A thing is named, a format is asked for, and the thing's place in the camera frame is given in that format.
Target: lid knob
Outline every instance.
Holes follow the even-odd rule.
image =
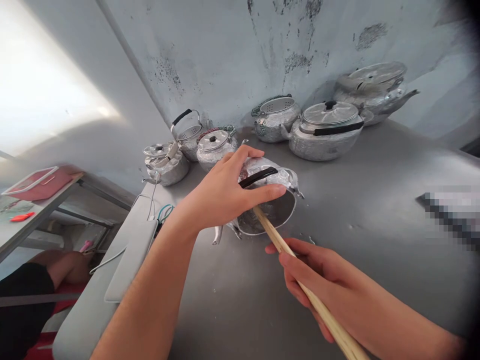
[[[332,110],[334,106],[337,105],[337,102],[332,100],[332,101],[327,101],[325,103],[325,110]]]

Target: silver teapot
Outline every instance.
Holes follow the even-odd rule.
[[[333,160],[348,152],[357,141],[364,123],[373,118],[346,102],[327,101],[307,108],[291,131],[280,126],[290,150],[310,161]]]
[[[235,133],[235,127],[228,125],[212,128],[200,135],[196,157],[202,169],[208,173],[227,153],[237,150]]]
[[[181,132],[178,136],[174,133],[174,127],[182,120],[185,116],[190,114],[191,112],[195,112],[197,115],[197,124],[190,126],[185,131]],[[207,122],[206,126],[202,125],[200,121],[200,113],[193,109],[187,109],[183,113],[181,113],[171,124],[170,132],[172,133],[173,137],[176,139],[180,146],[180,150],[182,153],[185,154],[186,158],[191,162],[197,162],[197,149],[198,149],[198,138],[200,134],[205,132],[208,127],[211,127],[211,123]]]
[[[301,114],[300,106],[292,95],[270,98],[251,111],[251,116],[257,118],[253,123],[255,133],[264,143],[279,143],[285,141],[280,131],[280,125],[290,131],[293,123]]]
[[[282,226],[290,219],[297,206],[297,197],[305,198],[299,190],[297,174],[264,157],[248,158],[243,163],[238,181],[244,189],[259,188],[267,184],[282,184],[286,187],[287,191],[283,196],[259,205],[275,228]],[[226,225],[235,232],[239,239],[242,238],[242,235],[255,236],[265,233],[264,228],[251,209]],[[220,243],[222,232],[223,226],[215,227],[213,245]]]
[[[170,186],[182,180],[190,169],[190,163],[180,151],[176,141],[166,144],[153,144],[143,149],[145,166],[149,178],[143,182]]]
[[[333,99],[371,111],[374,117],[365,126],[378,124],[420,94],[418,90],[407,92],[406,72],[407,67],[398,61],[363,67],[337,79]]]

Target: red container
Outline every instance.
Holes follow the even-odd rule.
[[[70,181],[70,175],[54,166],[31,173],[1,194],[26,201],[44,200],[51,198]]]

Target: metal countertop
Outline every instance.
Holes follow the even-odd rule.
[[[337,251],[422,315],[465,335],[477,300],[478,255],[415,198],[444,185],[480,185],[478,159],[389,120],[364,129],[349,153],[323,163],[296,157],[287,142],[249,138],[266,158],[297,172],[306,197],[279,229],[282,236]],[[204,175],[195,164],[180,183],[158,186],[156,208],[177,204]],[[144,193],[152,191],[147,184]],[[149,205],[140,197],[123,226],[145,221]],[[278,258],[264,252],[267,235],[238,240],[225,228],[219,245],[211,245],[213,238],[212,228],[197,238],[170,359],[344,359],[288,292]],[[124,246],[115,239],[105,258]],[[104,295],[119,260],[88,283],[55,339],[56,360],[90,357],[117,307]]]

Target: black handle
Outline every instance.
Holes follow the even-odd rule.
[[[333,127],[333,128],[321,128],[321,129],[315,129],[313,132],[313,136],[321,136],[321,135],[335,135],[335,134],[343,134],[343,133],[348,133],[353,130],[358,130],[361,129],[362,126],[364,125],[363,121],[350,124],[350,125],[345,125],[345,126],[339,126],[339,127]]]
[[[278,172],[279,171],[275,167],[270,166],[270,167],[267,167],[265,170],[256,172],[253,175],[250,175],[249,177],[247,177],[246,179],[243,179],[238,183],[238,185],[240,185],[242,189],[245,189],[250,185],[252,185],[253,183],[257,182],[258,180],[265,179],[266,177],[273,174],[277,174]]]
[[[332,110],[335,105],[337,105],[337,102],[335,100],[327,101],[325,103],[325,110]]]
[[[180,120],[182,120],[184,117],[186,117],[188,114],[190,114],[192,112],[192,110],[190,109],[187,109],[185,110],[184,112],[182,112],[176,119],[174,122],[172,122],[171,124],[173,126],[177,125],[179,123]]]

